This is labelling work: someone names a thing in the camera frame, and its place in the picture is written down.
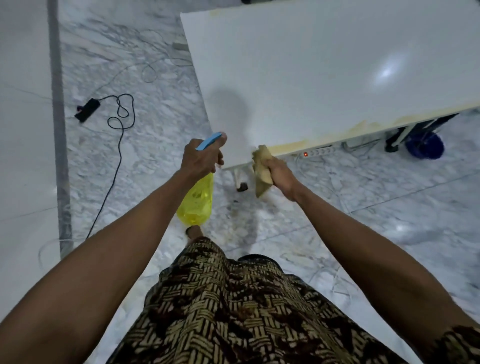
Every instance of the power strip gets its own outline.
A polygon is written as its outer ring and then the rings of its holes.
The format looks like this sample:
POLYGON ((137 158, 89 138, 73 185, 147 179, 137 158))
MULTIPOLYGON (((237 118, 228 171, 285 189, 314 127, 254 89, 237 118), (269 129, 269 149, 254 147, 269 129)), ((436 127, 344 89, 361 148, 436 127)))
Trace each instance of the power strip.
POLYGON ((331 144, 329 146, 321 146, 320 148, 308 149, 300 152, 302 158, 312 158, 318 156, 326 156, 338 150, 338 145, 331 144))

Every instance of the electrical cable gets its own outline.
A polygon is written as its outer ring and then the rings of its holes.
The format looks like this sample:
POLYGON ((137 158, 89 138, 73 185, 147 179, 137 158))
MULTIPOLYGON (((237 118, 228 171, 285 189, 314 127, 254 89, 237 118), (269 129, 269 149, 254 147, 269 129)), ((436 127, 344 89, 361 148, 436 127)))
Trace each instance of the electrical cable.
POLYGON ((110 185, 110 188, 108 189, 107 191, 107 194, 105 195, 105 198, 103 199, 103 202, 102 202, 102 206, 100 207, 96 217, 95 217, 95 220, 93 221, 93 224, 92 226, 90 227, 90 230, 88 231, 88 234, 87 234, 87 237, 85 238, 88 239, 90 237, 90 234, 92 233, 92 230, 95 226, 95 223, 96 221, 98 220, 98 217, 100 216, 100 213, 102 212, 103 210, 103 207, 105 206, 105 202, 107 201, 107 198, 108 198, 108 195, 110 195, 110 192, 112 191, 113 189, 113 186, 115 185, 115 181, 117 179, 117 175, 118 175, 118 172, 119 172, 119 169, 120 169, 120 165, 121 165, 121 161, 122 161, 122 155, 121 155, 121 150, 120 150, 120 144, 121 144, 121 141, 123 139, 123 135, 125 134, 125 130, 128 130, 128 129, 131 129, 134 125, 135 125, 135 119, 136 119, 136 116, 135 116, 135 99, 133 98, 133 96, 131 94, 121 94, 121 95, 108 95, 108 96, 105 96, 105 97, 102 97, 102 98, 99 98, 98 101, 103 101, 103 100, 106 100, 108 98, 111 98, 111 97, 114 97, 116 102, 117 102, 117 105, 118 105, 118 108, 117 108, 117 116, 110 116, 108 119, 107 119, 107 125, 111 128, 111 129, 114 129, 114 130, 121 130, 121 135, 120 135, 120 139, 119 139, 119 142, 118 142, 118 151, 119 151, 119 156, 120 156, 120 160, 119 160, 119 163, 117 165, 117 169, 115 170, 115 174, 113 175, 113 181, 112 181, 112 184, 110 185), (132 121, 132 124, 125 127, 123 125, 123 123, 121 122, 120 119, 126 119, 127 117, 129 117, 130 113, 128 112, 128 110, 126 108, 124 108, 120 102, 120 97, 122 96, 129 96, 132 98, 132 114, 133 114, 133 121, 132 121), (120 109, 123 109, 125 110, 125 112, 127 113, 127 115, 125 116, 122 116, 120 115, 120 109), (117 128, 115 126, 113 126, 110 122, 112 120, 116 120, 120 123, 121 127, 120 128, 117 128))

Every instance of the person's right hand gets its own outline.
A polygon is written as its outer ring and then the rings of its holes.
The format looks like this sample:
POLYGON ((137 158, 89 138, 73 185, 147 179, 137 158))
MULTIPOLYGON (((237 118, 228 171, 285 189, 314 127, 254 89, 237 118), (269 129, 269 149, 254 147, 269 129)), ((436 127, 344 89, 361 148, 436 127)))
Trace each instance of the person's right hand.
POLYGON ((293 175, 287 164, 281 159, 272 157, 263 161, 264 166, 270 169, 273 183, 290 201, 295 201, 296 192, 302 184, 293 175))

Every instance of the person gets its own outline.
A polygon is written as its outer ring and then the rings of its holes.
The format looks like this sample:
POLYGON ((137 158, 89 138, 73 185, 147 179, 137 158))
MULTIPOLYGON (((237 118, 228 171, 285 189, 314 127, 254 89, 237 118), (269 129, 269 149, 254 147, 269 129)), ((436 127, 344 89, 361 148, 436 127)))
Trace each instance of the person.
MULTIPOLYGON (((0 325, 2 363, 83 363, 139 278, 188 190, 222 165, 226 135, 193 139, 180 169, 46 274, 0 325)), ((330 206, 276 158, 274 184, 303 209, 372 306, 427 363, 480 362, 479 325, 421 264, 330 206)), ((238 261, 197 226, 162 271, 108 363, 404 363, 300 278, 238 261)))

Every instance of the table top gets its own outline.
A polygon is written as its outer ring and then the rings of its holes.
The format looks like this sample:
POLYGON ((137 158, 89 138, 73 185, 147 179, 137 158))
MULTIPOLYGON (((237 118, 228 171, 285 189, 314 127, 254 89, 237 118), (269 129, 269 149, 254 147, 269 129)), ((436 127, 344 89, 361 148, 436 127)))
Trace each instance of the table top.
POLYGON ((181 15, 225 167, 480 106, 476 0, 288 0, 181 15))

